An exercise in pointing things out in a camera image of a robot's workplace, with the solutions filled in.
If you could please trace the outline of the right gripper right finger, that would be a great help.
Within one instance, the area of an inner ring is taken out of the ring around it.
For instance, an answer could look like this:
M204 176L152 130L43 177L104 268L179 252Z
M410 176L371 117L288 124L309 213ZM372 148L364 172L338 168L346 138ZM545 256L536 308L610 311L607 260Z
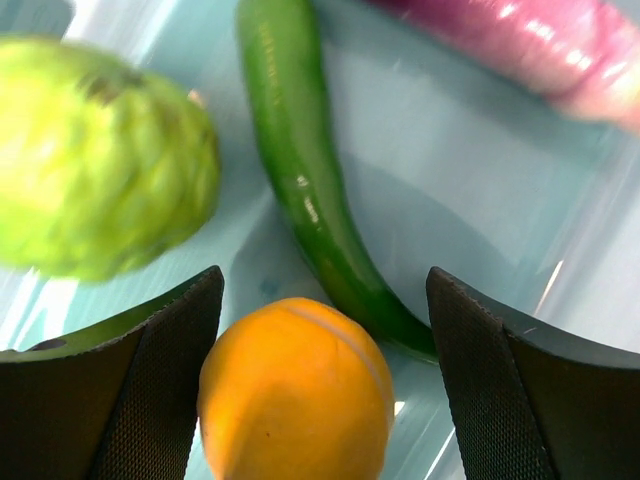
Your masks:
M470 479L635 479L639 357L433 268L426 296Z

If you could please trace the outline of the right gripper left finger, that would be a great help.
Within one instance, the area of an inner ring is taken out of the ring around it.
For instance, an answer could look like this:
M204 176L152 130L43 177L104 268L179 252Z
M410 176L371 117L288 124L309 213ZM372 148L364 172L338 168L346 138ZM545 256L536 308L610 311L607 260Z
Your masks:
M5 479L181 479L224 288L212 266L92 326L1 354Z

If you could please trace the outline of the yellow toy lemon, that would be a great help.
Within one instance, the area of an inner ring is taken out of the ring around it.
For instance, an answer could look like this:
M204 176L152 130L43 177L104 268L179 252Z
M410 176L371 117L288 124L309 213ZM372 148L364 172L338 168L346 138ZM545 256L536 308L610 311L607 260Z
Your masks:
M197 409L217 479L377 479L394 402L389 367L362 327L288 298L216 340Z

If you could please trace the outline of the purple toy eggplant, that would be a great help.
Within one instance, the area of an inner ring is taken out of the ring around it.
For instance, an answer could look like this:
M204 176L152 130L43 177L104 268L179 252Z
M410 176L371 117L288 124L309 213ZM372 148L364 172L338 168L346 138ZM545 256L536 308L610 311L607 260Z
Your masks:
M607 1L377 5L544 97L566 115L639 131L639 26Z

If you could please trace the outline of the green toy chili pepper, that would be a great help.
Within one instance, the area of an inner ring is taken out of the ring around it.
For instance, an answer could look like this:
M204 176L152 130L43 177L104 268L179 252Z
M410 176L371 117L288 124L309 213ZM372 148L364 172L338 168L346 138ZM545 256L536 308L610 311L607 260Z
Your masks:
M388 286L353 221L313 4L240 1L236 33L260 158L317 281L374 338L436 362L430 327Z

